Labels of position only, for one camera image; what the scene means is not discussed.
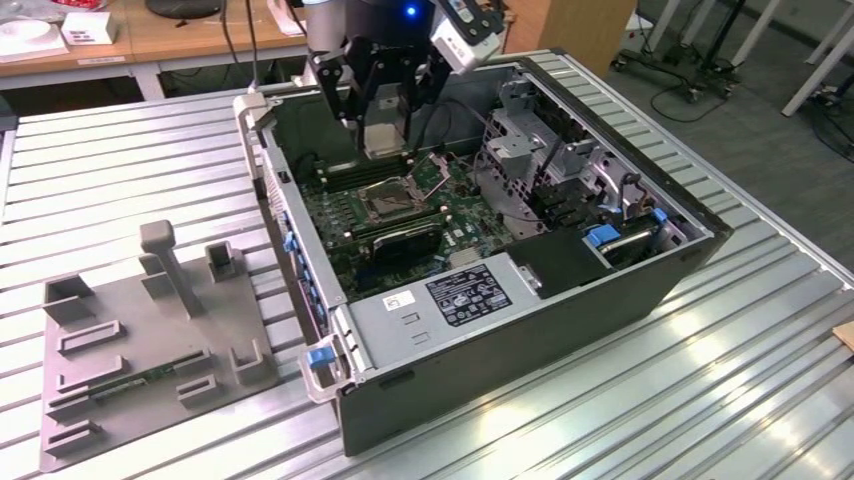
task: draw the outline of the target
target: circuit board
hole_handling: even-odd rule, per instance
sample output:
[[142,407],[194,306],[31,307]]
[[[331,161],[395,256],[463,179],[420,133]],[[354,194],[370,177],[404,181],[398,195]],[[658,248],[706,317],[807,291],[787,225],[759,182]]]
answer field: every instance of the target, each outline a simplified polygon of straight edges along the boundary
[[[350,301],[438,275],[461,266],[467,259],[475,261],[486,258],[513,243],[514,237],[495,211],[473,190],[465,159],[451,158],[454,160],[449,161],[447,167],[450,177],[426,199],[423,197],[445,178],[441,167],[431,161],[423,161],[406,179],[390,179],[352,190],[326,193],[316,188],[303,187],[306,206]],[[371,203],[366,191],[380,188],[391,190],[392,183],[400,184],[395,192],[408,187],[414,195],[422,198],[412,204],[404,204],[394,196],[384,198],[383,203]],[[419,225],[442,227],[435,254],[404,267],[370,265],[366,262],[366,249],[380,235],[376,232],[394,234]],[[360,231],[371,231],[371,234],[360,235]]]

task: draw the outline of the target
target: barcode label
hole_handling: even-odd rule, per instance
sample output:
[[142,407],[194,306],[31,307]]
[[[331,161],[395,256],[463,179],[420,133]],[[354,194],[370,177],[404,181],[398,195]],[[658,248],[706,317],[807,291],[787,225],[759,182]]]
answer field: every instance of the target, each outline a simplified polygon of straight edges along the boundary
[[100,58],[84,58],[78,60],[78,65],[100,65],[102,63],[120,63],[124,62],[124,56],[119,57],[100,57]]

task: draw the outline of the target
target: gray plastic stand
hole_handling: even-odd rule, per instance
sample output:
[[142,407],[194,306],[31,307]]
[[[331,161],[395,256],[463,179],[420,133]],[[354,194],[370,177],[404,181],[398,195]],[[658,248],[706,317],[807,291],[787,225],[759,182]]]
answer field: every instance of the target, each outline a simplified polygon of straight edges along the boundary
[[140,237],[144,275],[46,284],[43,472],[278,382],[240,250],[222,242],[179,265],[168,222]]

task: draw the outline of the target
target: slotted metal surface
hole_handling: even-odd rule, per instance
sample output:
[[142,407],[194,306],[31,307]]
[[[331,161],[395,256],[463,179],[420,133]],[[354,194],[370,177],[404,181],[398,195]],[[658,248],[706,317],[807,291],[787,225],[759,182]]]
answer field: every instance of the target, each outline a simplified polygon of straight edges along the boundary
[[227,120],[236,92],[27,118],[0,160],[0,478],[39,476],[40,281],[139,273],[136,227],[158,218],[179,258],[226,238],[248,250],[283,383],[56,478],[854,475],[854,367],[830,335],[854,315],[850,273],[571,59],[531,56],[737,229],[653,314],[346,458],[294,364],[299,328]]

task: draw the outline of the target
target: power supply label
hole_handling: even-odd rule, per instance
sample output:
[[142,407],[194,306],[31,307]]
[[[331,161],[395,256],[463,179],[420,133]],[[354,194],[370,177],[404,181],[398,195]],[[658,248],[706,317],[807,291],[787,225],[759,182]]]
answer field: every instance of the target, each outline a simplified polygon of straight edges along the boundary
[[430,282],[427,290],[453,327],[513,305],[486,265]]

